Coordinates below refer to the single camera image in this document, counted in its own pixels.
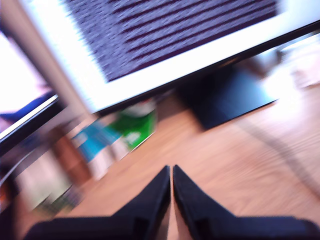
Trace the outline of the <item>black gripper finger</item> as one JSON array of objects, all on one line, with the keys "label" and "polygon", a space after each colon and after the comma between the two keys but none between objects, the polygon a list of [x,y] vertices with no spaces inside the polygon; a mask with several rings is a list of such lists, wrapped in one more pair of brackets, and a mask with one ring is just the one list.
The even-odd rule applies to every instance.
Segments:
[{"label": "black gripper finger", "polygon": [[170,167],[166,165],[136,197],[112,216],[133,221],[134,240],[153,240],[170,203]]},{"label": "black gripper finger", "polygon": [[195,240],[239,240],[236,216],[207,195],[179,165],[173,167],[173,194]]}]

